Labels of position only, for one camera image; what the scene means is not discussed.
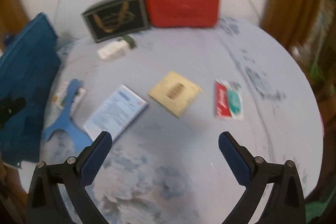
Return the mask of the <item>blue plastic boomerang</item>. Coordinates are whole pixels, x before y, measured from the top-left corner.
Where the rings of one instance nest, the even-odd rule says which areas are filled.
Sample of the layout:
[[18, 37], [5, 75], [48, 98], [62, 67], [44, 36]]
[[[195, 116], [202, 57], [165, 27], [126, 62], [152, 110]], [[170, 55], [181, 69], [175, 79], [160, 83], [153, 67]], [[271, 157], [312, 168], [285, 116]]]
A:
[[46, 128], [42, 133], [42, 140], [49, 141], [52, 137], [53, 133], [56, 131], [64, 131], [66, 132], [70, 138], [72, 139], [75, 148], [77, 151], [84, 149], [86, 146], [92, 144], [91, 138], [81, 130], [74, 122], [72, 121], [72, 117], [70, 116], [70, 103], [71, 99], [66, 102], [66, 106], [56, 119], [56, 121]]

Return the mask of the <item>red and teal packet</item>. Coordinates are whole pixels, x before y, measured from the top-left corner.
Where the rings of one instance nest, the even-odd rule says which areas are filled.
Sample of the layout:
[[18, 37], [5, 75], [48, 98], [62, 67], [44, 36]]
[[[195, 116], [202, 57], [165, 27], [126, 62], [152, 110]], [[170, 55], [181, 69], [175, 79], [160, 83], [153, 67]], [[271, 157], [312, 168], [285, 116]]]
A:
[[216, 118], [243, 120], [244, 108], [242, 87], [234, 81], [215, 81], [215, 108]]

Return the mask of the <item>light blue leaflet box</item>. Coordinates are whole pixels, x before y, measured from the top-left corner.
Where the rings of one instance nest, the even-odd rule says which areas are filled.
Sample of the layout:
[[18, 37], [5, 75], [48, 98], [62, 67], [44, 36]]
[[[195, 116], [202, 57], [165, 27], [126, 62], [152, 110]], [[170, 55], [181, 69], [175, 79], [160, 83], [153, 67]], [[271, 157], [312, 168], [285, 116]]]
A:
[[116, 140], [146, 107], [144, 99], [120, 85], [88, 118], [84, 130], [92, 140], [103, 131]]

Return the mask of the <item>white and green medicine box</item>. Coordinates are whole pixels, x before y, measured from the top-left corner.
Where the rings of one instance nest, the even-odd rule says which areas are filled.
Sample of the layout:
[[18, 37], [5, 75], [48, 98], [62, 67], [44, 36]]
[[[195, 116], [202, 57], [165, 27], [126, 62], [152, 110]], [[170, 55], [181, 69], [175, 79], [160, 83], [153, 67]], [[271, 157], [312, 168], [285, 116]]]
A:
[[115, 61], [120, 57], [125, 56], [129, 51], [135, 49], [136, 47], [137, 44], [135, 40], [126, 35], [109, 42], [97, 50], [97, 54], [102, 60]]

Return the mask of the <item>white green animal box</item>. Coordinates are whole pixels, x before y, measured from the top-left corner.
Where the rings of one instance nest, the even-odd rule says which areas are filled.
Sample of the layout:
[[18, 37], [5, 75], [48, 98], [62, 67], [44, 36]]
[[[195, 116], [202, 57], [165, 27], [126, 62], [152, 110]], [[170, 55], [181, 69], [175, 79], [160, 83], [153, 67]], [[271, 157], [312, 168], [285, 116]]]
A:
[[64, 81], [52, 97], [52, 103], [60, 110], [63, 110], [66, 102], [71, 99], [70, 116], [73, 116], [87, 93], [87, 90], [82, 88], [81, 85], [82, 82], [78, 79]]

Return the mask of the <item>blue plastic storage crate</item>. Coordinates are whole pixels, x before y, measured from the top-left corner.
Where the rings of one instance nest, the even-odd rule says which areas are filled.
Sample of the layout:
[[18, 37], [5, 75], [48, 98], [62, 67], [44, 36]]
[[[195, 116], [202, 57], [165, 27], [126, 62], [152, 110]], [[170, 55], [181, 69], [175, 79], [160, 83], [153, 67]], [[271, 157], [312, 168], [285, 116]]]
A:
[[45, 108], [61, 64], [57, 39], [41, 12], [1, 57], [1, 154], [14, 168], [39, 160]]

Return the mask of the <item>beige flat square box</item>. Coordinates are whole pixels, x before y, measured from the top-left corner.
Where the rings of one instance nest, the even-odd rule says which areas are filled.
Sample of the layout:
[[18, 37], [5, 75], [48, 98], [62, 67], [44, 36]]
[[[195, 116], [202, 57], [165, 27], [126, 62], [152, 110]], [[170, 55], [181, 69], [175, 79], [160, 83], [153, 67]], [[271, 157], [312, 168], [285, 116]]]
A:
[[180, 118], [201, 91], [199, 85], [171, 71], [149, 91], [148, 95], [171, 114]]

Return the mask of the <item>black box with gold emblem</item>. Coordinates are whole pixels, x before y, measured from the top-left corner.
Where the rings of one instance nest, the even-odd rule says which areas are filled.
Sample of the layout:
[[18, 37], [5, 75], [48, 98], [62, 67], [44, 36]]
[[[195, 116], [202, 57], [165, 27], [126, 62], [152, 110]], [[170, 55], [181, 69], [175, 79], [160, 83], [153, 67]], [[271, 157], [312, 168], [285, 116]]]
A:
[[150, 28], [145, 0], [103, 0], [81, 15], [95, 43]]

